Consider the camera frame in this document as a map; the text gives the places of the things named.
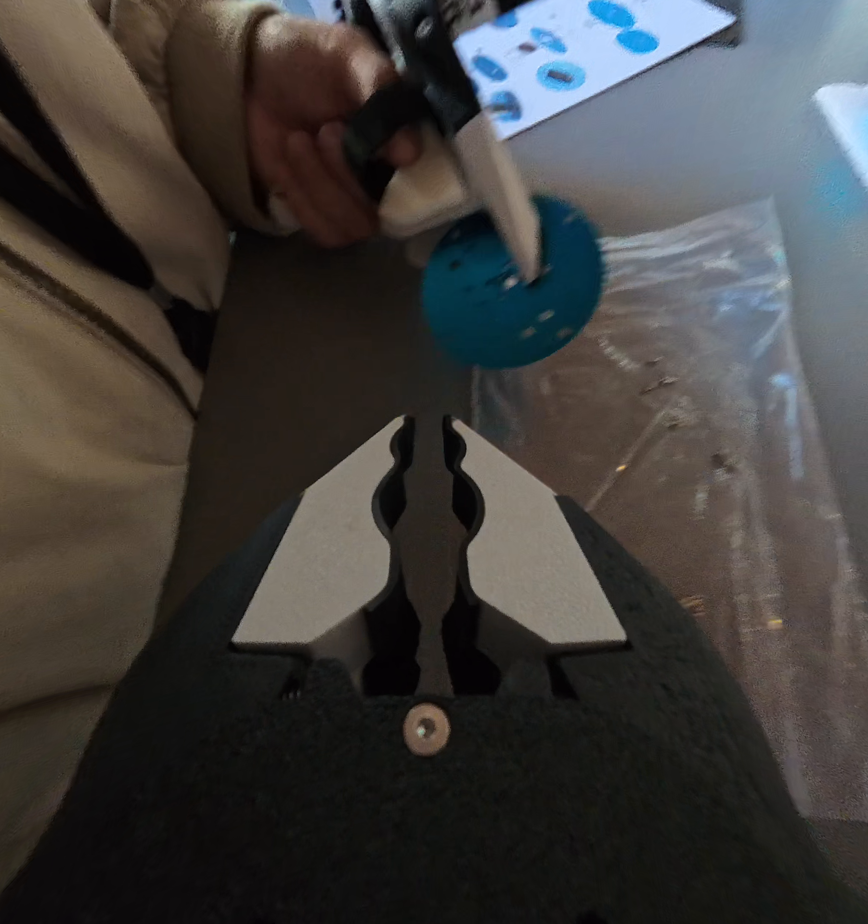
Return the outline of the person's left hand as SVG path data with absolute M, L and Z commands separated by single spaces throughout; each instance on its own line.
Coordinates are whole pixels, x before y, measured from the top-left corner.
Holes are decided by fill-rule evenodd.
M 399 76 L 360 30 L 284 14 L 255 27 L 245 78 L 245 127 L 255 190 L 279 201 L 324 248 L 373 237 L 378 208 L 350 170 L 346 123 Z

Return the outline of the white instruction booklet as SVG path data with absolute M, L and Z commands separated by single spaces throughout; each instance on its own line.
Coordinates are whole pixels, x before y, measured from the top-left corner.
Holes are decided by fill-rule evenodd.
M 539 1 L 464 32 L 454 48 L 506 140 L 738 26 L 739 12 L 716 2 Z

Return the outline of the grey desk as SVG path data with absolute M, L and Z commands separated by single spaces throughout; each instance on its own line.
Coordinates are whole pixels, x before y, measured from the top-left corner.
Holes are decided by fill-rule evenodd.
M 868 83 L 868 2 L 745 2 L 734 49 L 671 59 L 512 141 L 538 186 L 632 235 L 774 196 L 800 353 L 868 605 L 868 196 L 813 93 Z M 323 254 L 241 233 L 194 438 L 169 616 L 289 494 L 400 413 L 420 461 L 399 526 L 423 640 L 450 600 L 456 523 L 440 420 L 467 377 L 432 347 L 386 242 Z

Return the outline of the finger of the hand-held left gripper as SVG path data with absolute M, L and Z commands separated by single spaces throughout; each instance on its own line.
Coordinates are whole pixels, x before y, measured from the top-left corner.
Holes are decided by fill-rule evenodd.
M 468 187 L 509 250 L 520 279 L 534 282 L 543 270 L 540 216 L 488 115 L 475 115 L 459 129 L 454 155 Z

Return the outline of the clear plastic bag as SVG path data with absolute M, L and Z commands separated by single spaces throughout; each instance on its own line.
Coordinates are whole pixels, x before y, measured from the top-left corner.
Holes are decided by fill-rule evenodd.
M 474 428 L 694 616 L 812 819 L 868 822 L 868 613 L 772 199 L 602 240 L 587 327 L 476 371 Z

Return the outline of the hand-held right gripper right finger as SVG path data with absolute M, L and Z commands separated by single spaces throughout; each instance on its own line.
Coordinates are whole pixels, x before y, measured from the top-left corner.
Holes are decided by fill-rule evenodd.
M 456 418 L 444 420 L 444 458 L 464 530 L 445 640 L 489 661 L 627 648 L 555 492 Z

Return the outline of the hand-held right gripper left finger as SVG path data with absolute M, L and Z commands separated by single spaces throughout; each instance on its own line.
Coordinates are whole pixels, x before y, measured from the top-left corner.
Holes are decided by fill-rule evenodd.
M 371 613 L 402 576 L 393 533 L 414 446 L 415 421 L 399 416 L 305 489 L 235 629 L 235 649 L 372 660 Z

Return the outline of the small screws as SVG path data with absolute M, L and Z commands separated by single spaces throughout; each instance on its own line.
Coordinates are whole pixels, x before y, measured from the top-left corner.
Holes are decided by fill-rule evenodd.
M 714 425 L 713 395 L 655 372 L 640 387 L 634 437 L 595 513 L 712 636 L 731 623 L 730 535 L 738 466 Z

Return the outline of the person's beige jacket torso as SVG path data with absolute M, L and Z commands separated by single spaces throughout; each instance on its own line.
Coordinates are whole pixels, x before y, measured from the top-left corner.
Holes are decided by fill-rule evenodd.
M 258 11 L 0 2 L 0 50 L 169 294 L 220 306 L 230 231 L 177 116 L 236 90 Z M 0 198 L 0 897 L 151 629 L 202 392 L 164 310 Z

